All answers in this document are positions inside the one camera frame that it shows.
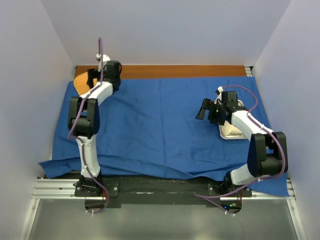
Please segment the orange square woven mat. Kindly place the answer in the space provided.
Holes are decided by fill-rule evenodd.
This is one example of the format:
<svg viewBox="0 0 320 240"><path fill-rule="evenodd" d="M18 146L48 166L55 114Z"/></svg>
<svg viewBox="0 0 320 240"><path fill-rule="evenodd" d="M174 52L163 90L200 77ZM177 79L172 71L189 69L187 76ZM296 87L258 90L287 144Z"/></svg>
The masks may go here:
<svg viewBox="0 0 320 240"><path fill-rule="evenodd" d="M74 88L79 96L89 92L91 89L94 88L94 87L90 88L87 85L87 78L88 78L88 74L86 71L86 72L76 76L73 80Z"/></svg>

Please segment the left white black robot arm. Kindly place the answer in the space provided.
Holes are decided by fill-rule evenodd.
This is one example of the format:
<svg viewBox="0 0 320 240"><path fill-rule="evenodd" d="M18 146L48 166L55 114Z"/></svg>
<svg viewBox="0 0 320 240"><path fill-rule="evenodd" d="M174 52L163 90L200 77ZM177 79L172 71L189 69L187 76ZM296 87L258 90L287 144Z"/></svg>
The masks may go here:
<svg viewBox="0 0 320 240"><path fill-rule="evenodd" d="M122 65L116 60L102 60L97 69L87 71L89 90L69 101L69 140L75 140L80 154L81 172L75 187L91 196L109 196L101 177L97 155L97 134L100 129L99 106L119 90Z"/></svg>

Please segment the steel instrument tray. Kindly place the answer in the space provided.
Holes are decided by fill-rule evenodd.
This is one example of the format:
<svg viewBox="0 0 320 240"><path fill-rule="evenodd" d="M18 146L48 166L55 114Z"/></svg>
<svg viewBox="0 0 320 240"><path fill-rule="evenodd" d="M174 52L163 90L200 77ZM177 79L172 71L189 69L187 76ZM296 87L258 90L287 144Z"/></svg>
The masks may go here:
<svg viewBox="0 0 320 240"><path fill-rule="evenodd" d="M246 140L246 136L227 120L223 125L218 125L220 137L224 140Z"/></svg>

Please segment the blue surgical drape cloth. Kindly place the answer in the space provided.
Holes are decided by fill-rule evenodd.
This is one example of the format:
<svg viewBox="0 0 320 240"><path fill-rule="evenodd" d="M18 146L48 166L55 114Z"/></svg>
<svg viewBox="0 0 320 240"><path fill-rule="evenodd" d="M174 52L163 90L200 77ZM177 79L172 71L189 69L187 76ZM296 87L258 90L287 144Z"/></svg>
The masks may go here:
<svg viewBox="0 0 320 240"><path fill-rule="evenodd" d="M196 115L203 99L229 86L253 116L270 123L254 77L124 79L99 106L96 137L104 175L148 175L222 181L247 162L248 140L222 139L219 127Z"/></svg>

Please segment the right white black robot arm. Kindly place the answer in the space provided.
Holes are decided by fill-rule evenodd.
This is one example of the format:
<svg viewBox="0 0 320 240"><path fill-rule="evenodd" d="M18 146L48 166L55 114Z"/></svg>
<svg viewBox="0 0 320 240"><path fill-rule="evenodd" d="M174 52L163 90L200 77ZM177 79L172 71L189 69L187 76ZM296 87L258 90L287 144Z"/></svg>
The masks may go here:
<svg viewBox="0 0 320 240"><path fill-rule="evenodd" d="M202 101L197 120L208 120L219 126L229 123L240 130L249 140L247 162L243 166L227 172L215 190L222 196L235 196L248 185L265 179L275 179L288 171L287 138L256 120L251 112L239 104L235 91L217 91L217 98Z"/></svg>

